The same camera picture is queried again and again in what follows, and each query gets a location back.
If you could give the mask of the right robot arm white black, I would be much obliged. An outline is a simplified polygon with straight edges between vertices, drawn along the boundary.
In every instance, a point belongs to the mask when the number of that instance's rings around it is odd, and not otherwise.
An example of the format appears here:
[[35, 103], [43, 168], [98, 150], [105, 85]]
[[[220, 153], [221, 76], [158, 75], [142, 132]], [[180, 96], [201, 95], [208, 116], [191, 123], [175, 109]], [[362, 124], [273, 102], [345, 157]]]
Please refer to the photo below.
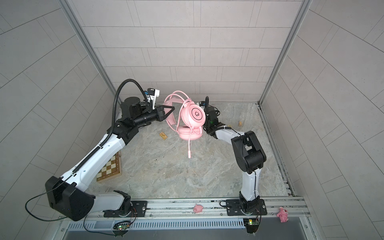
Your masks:
[[203, 107], [206, 121], [204, 130], [215, 139], [229, 143], [235, 159], [242, 170], [243, 181], [239, 193], [239, 205], [245, 215], [265, 216], [264, 200], [260, 198], [259, 181], [261, 169], [267, 156], [253, 131], [239, 132], [219, 122], [219, 110], [209, 105], [208, 100], [199, 103]]

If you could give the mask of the pink headphones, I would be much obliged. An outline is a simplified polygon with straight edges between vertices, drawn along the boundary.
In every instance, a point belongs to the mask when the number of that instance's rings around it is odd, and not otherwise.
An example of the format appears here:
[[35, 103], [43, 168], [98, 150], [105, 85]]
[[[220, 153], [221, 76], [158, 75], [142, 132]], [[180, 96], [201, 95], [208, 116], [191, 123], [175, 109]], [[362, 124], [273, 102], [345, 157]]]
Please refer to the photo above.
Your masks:
[[188, 158], [191, 158], [191, 140], [197, 140], [203, 135], [203, 125], [206, 114], [192, 99], [182, 91], [174, 91], [164, 101], [164, 106], [172, 107], [173, 103], [181, 104], [178, 121], [171, 110], [166, 110], [167, 124], [182, 140], [188, 141]]

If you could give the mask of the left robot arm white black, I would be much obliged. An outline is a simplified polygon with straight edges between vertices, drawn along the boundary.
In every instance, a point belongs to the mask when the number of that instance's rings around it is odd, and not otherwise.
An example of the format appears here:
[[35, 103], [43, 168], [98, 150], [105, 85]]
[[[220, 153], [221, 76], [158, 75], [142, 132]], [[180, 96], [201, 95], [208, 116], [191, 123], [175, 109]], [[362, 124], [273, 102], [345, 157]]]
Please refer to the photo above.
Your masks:
[[128, 216], [133, 211], [130, 195], [117, 190], [104, 194], [86, 191], [98, 172], [134, 138], [141, 127], [165, 120], [174, 109], [160, 105], [135, 119], [113, 123], [102, 141], [76, 166], [59, 178], [47, 180], [45, 187], [50, 207], [73, 221], [100, 211], [111, 217]]

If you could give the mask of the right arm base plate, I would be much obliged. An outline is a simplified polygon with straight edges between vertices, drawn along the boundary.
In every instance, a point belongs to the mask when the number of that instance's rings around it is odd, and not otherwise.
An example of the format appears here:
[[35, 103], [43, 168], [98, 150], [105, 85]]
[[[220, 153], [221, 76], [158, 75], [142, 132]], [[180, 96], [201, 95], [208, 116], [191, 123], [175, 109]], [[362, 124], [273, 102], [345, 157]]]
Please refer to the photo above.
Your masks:
[[224, 207], [227, 210], [228, 216], [266, 216], [268, 214], [265, 201], [261, 199], [256, 206], [256, 209], [252, 212], [246, 213], [241, 209], [239, 199], [227, 199], [225, 200]]

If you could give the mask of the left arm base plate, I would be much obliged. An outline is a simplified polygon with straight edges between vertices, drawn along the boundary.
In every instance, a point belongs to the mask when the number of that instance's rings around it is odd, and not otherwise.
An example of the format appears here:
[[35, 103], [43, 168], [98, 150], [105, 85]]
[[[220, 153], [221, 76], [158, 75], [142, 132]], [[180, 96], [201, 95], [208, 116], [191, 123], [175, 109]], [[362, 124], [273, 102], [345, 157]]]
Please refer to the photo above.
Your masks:
[[130, 206], [124, 210], [107, 210], [104, 211], [104, 218], [134, 218], [144, 217], [147, 210], [147, 201], [131, 201]]

